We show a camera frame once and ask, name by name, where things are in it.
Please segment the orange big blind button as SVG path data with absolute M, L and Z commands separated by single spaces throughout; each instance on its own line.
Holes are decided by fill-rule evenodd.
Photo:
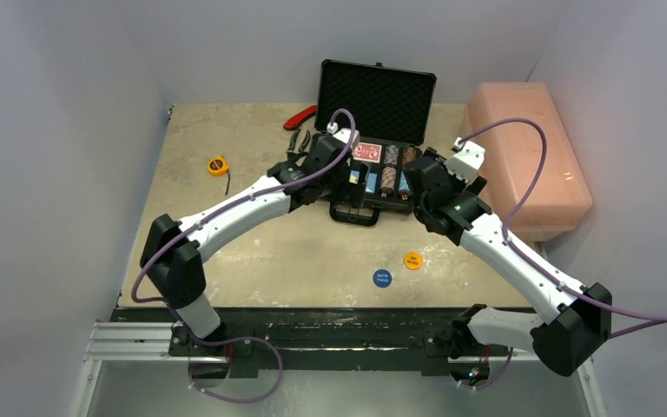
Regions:
M 417 252 L 409 252 L 403 258 L 404 266 L 410 270 L 417 270 L 423 266 L 423 257 Z

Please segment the black poker set case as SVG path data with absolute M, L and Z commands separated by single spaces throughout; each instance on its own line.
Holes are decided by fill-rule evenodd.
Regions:
M 322 62 L 314 126 L 325 130 L 337 109 L 346 109 L 354 117 L 360 142 L 382 146 L 380 163 L 359 162 L 362 167 L 364 198 L 360 208 L 352 208 L 349 202 L 349 174 L 343 184 L 326 196 L 329 215 L 337 222 L 371 227 L 380 214 L 393 212 L 409 215 L 413 211 L 413 193 L 409 201 L 402 201 L 398 192 L 403 149 L 415 147 L 421 156 L 421 145 L 425 141 L 426 126 L 432 105 L 437 77 L 430 72 L 394 69 L 381 63 L 347 63 L 327 59 Z M 393 194 L 380 196 L 380 177 L 386 147 L 399 148 L 397 175 Z M 378 174 L 377 190 L 365 192 L 367 174 Z

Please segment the blue small blind button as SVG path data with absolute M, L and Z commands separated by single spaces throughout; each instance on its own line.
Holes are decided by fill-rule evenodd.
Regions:
M 378 288 L 387 288 L 393 282 L 392 274 L 385 269 L 378 269 L 373 273 L 373 283 Z

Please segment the brown poker chip stack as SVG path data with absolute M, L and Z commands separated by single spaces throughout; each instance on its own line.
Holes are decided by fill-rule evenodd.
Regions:
M 408 147 L 403 149 L 401 166 L 405 167 L 409 162 L 414 161 L 418 156 L 419 150 L 415 147 Z

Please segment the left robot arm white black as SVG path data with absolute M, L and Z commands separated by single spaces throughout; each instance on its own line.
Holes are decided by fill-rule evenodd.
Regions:
M 205 295 L 205 262 L 252 228 L 316 202 L 333 175 L 347 173 L 359 139 L 350 129 L 322 135 L 301 165 L 279 162 L 212 208 L 179 220 L 161 215 L 151 223 L 140 276 L 151 280 L 189 327 L 190 343 L 201 354 L 216 354 L 224 343 L 221 318 Z

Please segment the red card deck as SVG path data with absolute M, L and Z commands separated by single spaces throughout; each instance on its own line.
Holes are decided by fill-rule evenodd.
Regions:
M 382 146 L 379 144 L 360 142 L 352 153 L 353 159 L 359 162 L 380 163 Z

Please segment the blue card deck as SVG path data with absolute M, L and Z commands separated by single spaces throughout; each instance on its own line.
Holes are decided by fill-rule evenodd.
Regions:
M 365 192 L 367 194 L 374 194 L 377 190 L 378 185 L 378 174 L 374 172 L 369 172 L 367 174 L 367 179 L 365 182 Z

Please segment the tan chip stack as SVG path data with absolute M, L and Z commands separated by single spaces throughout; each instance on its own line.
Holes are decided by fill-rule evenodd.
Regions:
M 390 195 L 393 194 L 398 160 L 399 148 L 395 145 L 388 145 L 383 158 L 383 168 L 380 177 L 380 193 L 387 192 L 390 193 Z

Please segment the black pliers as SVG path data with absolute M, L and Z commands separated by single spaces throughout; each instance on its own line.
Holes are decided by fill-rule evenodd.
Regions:
M 296 129 L 290 136 L 286 150 L 286 156 L 289 161 L 297 161 L 307 155 L 308 148 L 312 141 L 311 133 L 306 130 L 302 140 L 299 140 L 301 129 Z

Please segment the light blue chip stack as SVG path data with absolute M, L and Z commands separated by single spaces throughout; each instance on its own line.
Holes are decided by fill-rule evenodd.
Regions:
M 410 187 L 403 172 L 400 173 L 398 192 L 400 195 L 409 195 L 410 193 Z

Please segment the yellow tape measure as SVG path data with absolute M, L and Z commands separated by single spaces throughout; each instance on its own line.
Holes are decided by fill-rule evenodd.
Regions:
M 231 175 L 230 175 L 230 168 L 228 166 L 228 162 L 224 158 L 224 156 L 216 156 L 211 158 L 207 165 L 207 171 L 211 176 L 214 177 L 219 177 L 219 176 L 225 176 L 226 177 L 226 186 L 225 186 L 225 192 L 224 195 L 228 195 L 229 188 L 230 188 L 230 182 L 231 182 Z

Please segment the pink plastic storage box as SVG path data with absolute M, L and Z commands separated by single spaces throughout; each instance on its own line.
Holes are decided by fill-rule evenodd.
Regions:
M 488 181 L 488 204 L 505 218 L 545 155 L 537 185 L 509 229 L 527 242 L 548 242 L 572 231 L 593 200 L 548 88 L 542 83 L 481 83 L 466 105 L 462 133 L 498 120 L 506 123 L 474 140 L 485 149 L 480 174 Z

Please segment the red handled knife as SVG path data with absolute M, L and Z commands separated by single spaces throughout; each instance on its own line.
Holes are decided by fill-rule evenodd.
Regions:
M 283 129 L 286 131 L 294 131 L 299 129 L 304 122 L 316 116 L 318 106 L 311 105 L 307 108 L 301 110 L 297 114 L 288 118 L 282 125 Z

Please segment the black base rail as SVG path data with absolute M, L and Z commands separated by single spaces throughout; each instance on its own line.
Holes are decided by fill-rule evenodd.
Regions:
M 466 339 L 457 320 L 464 308 L 221 308 L 221 328 L 209 347 L 191 339 L 165 308 L 117 308 L 110 322 L 167 322 L 170 354 L 223 356 L 226 364 L 198 365 L 203 379 L 229 371 L 254 378 L 275 371 L 390 371 L 423 376 L 465 376 L 499 367 L 508 349 L 481 347 Z

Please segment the aluminium frame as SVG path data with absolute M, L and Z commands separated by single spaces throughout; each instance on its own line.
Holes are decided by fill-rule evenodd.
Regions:
M 174 323 L 167 322 L 97 322 L 94 324 L 89 343 L 83 356 L 77 394 L 70 406 L 69 416 L 88 416 L 90 404 L 96 390 L 102 365 L 110 362 L 208 362 L 213 365 L 226 364 L 223 356 L 170 354 L 174 340 L 171 330 Z M 536 362 L 538 357 L 517 349 L 512 363 Z M 582 364 L 576 375 L 590 416 L 608 416 L 602 394 L 596 381 L 593 359 Z

